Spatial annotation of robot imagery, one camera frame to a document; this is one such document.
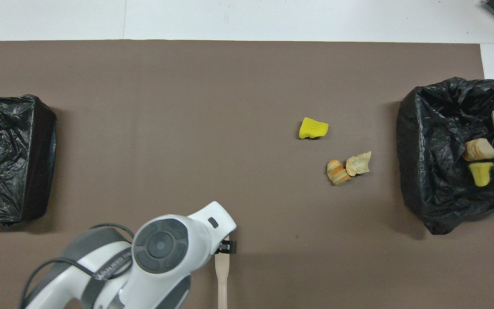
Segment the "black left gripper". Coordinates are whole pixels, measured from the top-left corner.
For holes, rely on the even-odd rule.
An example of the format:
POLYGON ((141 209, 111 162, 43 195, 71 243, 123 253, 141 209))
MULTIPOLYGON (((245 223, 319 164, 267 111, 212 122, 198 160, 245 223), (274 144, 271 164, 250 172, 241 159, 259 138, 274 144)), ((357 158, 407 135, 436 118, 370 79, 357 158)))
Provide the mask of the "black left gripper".
POLYGON ((214 254, 235 254, 237 242, 232 240, 222 240, 221 245, 214 251, 214 254))

